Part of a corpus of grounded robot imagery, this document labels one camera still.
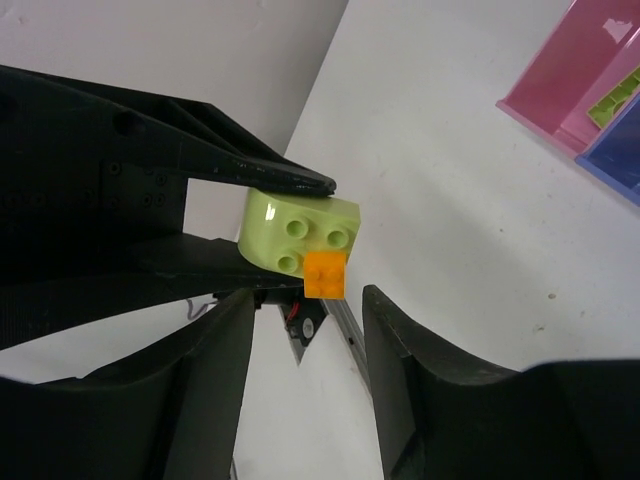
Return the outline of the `green lego brick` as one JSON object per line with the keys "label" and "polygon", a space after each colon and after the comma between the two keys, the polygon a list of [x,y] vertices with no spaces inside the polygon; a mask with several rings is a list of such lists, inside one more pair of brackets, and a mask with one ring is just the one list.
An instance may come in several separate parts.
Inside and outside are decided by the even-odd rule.
{"label": "green lego brick", "polygon": [[596,126],[603,129],[632,97],[640,84],[639,73],[640,67],[635,68],[587,111]]}

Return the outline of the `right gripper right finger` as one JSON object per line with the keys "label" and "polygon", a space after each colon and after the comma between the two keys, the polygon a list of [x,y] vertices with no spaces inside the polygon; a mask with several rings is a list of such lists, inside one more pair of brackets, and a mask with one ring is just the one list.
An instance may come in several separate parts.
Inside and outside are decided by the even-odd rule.
{"label": "right gripper right finger", "polygon": [[510,370],[472,355],[366,286],[362,317],[388,479],[635,479],[639,363]]}

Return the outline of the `orange lego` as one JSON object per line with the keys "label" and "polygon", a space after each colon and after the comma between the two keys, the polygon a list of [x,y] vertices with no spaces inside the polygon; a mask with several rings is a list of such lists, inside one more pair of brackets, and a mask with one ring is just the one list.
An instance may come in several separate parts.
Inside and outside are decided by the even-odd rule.
{"label": "orange lego", "polygon": [[309,252],[303,263],[304,296],[343,300],[347,255],[337,251]]}

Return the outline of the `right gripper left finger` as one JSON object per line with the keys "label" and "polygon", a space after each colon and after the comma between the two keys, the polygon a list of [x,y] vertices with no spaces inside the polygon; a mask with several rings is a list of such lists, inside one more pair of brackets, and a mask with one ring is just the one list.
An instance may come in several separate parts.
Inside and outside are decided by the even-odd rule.
{"label": "right gripper left finger", "polygon": [[237,291],[82,379],[1,383],[5,479],[225,479],[255,310]]}

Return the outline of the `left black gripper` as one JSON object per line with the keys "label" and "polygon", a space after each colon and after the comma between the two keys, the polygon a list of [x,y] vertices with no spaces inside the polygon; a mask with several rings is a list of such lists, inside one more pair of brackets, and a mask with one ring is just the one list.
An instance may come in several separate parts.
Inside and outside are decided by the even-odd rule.
{"label": "left black gripper", "polygon": [[185,176],[336,190],[211,104],[2,67],[1,277],[25,281],[1,287],[1,347],[192,297],[302,286],[232,241],[179,234]]}

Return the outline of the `rounded light green lego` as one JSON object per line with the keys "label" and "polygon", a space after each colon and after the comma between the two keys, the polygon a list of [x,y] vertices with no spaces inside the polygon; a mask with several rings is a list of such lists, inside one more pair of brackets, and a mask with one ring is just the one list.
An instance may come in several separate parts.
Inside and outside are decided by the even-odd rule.
{"label": "rounded light green lego", "polygon": [[354,202],[251,188],[237,244],[241,255],[253,265],[300,278],[304,257],[310,252],[349,254],[360,225],[360,207]]}

